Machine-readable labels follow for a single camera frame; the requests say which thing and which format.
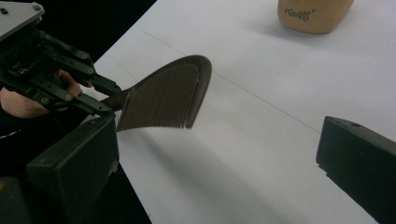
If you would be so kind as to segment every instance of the white table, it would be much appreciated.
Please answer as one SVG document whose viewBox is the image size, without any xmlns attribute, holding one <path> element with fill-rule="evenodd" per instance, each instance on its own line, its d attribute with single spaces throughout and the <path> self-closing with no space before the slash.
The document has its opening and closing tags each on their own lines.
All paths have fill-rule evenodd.
<svg viewBox="0 0 396 224">
<path fill-rule="evenodd" d="M 315 157 L 325 116 L 396 139 L 396 1 L 357 0 L 326 35 L 282 27 L 276 7 L 159 0 L 96 63 L 123 89 L 187 55 L 213 64 L 191 130 L 119 133 L 153 224 L 376 223 Z"/>
</svg>

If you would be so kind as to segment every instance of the human hand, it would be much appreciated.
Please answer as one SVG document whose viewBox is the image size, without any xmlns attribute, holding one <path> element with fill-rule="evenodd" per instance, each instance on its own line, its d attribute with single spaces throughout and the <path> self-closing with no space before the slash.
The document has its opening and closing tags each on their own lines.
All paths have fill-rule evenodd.
<svg viewBox="0 0 396 224">
<path fill-rule="evenodd" d="M 55 74 L 62 83 L 65 84 L 66 90 L 77 96 L 82 93 L 80 85 L 70 76 L 69 73 L 58 70 Z M 87 87 L 92 87 L 91 82 L 87 82 Z M 20 119 L 32 119 L 49 113 L 48 109 L 15 91 L 9 91 L 6 88 L 0 90 L 0 104 L 5 112 L 9 115 Z"/>
</svg>

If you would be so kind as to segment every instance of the beige container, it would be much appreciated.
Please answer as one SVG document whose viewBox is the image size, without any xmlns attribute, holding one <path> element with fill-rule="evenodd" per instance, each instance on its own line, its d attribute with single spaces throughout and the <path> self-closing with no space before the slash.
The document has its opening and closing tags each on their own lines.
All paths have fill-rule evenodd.
<svg viewBox="0 0 396 224">
<path fill-rule="evenodd" d="M 329 33 L 347 14 L 353 0 L 278 0 L 277 15 L 290 29 Z"/>
</svg>

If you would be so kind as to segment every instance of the screw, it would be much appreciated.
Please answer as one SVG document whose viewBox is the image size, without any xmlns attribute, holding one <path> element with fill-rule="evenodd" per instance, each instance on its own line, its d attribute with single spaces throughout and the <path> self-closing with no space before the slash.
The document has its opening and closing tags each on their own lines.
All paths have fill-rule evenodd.
<svg viewBox="0 0 396 224">
<path fill-rule="evenodd" d="M 3 8 L 3 7 L 0 7 L 0 12 L 1 12 L 1 14 L 3 14 L 3 15 L 8 14 L 8 11 L 7 11 L 5 8 Z"/>
<path fill-rule="evenodd" d="M 67 94 L 67 95 L 64 97 L 64 99 L 66 99 L 67 101 L 69 101 L 69 100 L 72 99 L 72 96 L 71 96 L 70 94 Z"/>
<path fill-rule="evenodd" d="M 33 9 L 36 10 L 36 11 L 41 10 L 40 5 L 39 5 L 38 3 L 36 3 L 36 2 L 33 2 L 33 3 L 32 3 L 32 7 L 33 7 Z"/>
</svg>

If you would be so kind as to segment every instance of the dark sleeve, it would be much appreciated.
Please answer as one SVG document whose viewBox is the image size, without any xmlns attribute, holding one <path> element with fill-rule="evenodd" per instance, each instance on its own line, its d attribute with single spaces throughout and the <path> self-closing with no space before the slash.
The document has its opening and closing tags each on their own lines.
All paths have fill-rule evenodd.
<svg viewBox="0 0 396 224">
<path fill-rule="evenodd" d="M 9 115 L 7 112 L 3 110 L 3 108 L 0 105 L 0 137 L 3 135 L 14 133 L 17 130 L 20 130 L 24 127 L 36 125 L 40 122 L 40 120 L 43 119 L 41 117 L 37 119 L 19 119 Z"/>
</svg>

